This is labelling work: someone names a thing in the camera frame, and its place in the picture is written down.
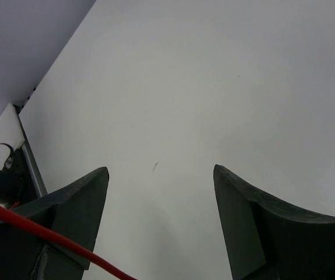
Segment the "red black headphones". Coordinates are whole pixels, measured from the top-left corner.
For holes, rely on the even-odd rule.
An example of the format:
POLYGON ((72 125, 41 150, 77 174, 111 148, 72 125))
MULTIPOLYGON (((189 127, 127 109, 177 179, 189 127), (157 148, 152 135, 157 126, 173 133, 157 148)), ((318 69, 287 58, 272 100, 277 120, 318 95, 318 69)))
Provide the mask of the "red black headphones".
POLYGON ((15 226, 19 229, 24 230, 25 232, 29 232, 34 234, 48 242, 55 243, 64 247, 65 249, 89 260, 91 263, 96 264, 98 267, 104 269, 108 273, 112 274, 118 279, 123 280, 132 280, 134 277, 126 274, 115 266, 111 265, 105 259, 100 256, 94 254, 88 249, 82 247, 78 243, 64 237, 63 235, 56 233, 50 229, 47 229, 36 222, 33 222, 27 218, 24 218, 22 215, 14 213, 9 209, 5 209, 0 206, 0 220, 6 222, 12 226, 15 226))

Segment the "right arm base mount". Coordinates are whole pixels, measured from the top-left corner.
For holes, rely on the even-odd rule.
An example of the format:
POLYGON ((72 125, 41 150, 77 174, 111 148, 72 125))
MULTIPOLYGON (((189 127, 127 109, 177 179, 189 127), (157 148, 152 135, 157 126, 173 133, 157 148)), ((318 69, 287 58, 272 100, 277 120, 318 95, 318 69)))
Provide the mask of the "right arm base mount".
POLYGON ((3 146, 8 147, 9 155, 0 169, 0 204, 12 209, 38 199, 38 192, 22 149, 3 146))

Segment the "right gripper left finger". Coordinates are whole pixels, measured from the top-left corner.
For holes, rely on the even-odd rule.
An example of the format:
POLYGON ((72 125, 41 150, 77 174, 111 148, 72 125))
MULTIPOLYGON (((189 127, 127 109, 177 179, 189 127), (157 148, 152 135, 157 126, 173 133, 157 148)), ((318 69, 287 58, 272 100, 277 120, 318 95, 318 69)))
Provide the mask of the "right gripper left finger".
MULTIPOLYGON (((93 251, 109 171, 100 167, 66 187, 13 211, 93 251)), ((82 279, 90 262, 0 220, 0 279, 82 279)))

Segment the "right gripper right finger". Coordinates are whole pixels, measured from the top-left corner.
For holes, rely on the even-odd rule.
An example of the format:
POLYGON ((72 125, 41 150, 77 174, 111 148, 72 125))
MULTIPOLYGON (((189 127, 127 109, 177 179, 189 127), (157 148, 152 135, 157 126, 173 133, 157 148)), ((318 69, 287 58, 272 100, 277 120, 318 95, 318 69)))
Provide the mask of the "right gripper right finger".
POLYGON ((283 201, 216 165, 233 279, 335 279, 335 217, 283 201))

